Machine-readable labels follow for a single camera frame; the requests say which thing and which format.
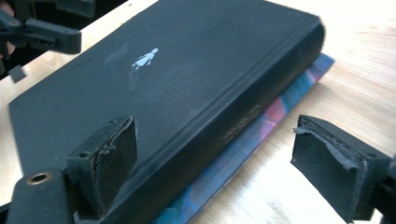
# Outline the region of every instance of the book cover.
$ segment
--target book cover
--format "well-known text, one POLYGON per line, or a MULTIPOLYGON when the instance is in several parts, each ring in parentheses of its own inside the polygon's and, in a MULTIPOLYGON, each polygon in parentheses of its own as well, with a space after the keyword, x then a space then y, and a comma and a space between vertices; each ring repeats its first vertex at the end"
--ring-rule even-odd
POLYGON ((333 59, 320 56, 261 113, 163 212, 153 224, 188 223, 221 190, 256 147, 322 78, 333 59))
POLYGON ((134 115, 138 159, 103 223, 148 222, 319 55, 318 17, 260 0, 163 0, 10 104, 25 173, 65 169, 134 115))

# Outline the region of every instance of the book spine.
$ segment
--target book spine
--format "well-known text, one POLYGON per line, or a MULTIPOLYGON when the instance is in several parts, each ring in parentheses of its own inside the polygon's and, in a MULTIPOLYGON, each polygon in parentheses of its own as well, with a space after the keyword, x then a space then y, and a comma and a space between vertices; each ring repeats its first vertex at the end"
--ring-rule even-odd
POLYGON ((100 223, 149 223, 257 118, 320 54, 319 19, 281 60, 209 122, 165 166, 125 197, 100 223))

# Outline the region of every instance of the hardcover book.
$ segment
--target hardcover book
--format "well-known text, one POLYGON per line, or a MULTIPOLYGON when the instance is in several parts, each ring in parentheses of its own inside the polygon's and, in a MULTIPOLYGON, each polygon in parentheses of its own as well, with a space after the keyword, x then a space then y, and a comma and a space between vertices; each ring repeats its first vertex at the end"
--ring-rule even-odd
POLYGON ((318 17, 261 0, 162 0, 10 104, 25 173, 134 115, 137 161, 101 223, 146 223, 319 55, 318 17))
POLYGON ((204 209, 256 147, 330 69, 332 63, 332 58, 320 54, 152 223, 188 223, 204 209))

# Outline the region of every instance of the wooden table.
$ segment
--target wooden table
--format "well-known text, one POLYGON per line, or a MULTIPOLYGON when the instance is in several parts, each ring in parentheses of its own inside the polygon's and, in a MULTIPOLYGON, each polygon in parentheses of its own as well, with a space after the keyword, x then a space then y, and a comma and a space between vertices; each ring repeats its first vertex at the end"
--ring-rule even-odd
MULTIPOLYGON (((128 1, 88 26, 83 49, 154 2, 128 1)), ((326 119, 391 157, 396 152, 396 1, 273 2, 319 15, 327 30, 323 52, 335 64, 193 223, 343 223, 290 164, 300 114, 326 119)), ((47 52, 23 67, 29 76, 21 82, 0 81, 0 204, 21 178, 8 103, 74 57, 47 52)), ((375 213, 372 223, 379 218, 375 213)))

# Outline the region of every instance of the screw hole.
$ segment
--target screw hole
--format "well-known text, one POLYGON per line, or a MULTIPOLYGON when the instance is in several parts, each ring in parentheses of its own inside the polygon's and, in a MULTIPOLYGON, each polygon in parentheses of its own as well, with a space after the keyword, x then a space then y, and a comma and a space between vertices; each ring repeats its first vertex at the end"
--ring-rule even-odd
POLYGON ((34 175, 33 177, 27 180, 27 183, 30 185, 38 185, 46 182, 51 177, 50 173, 41 173, 38 175, 34 175))

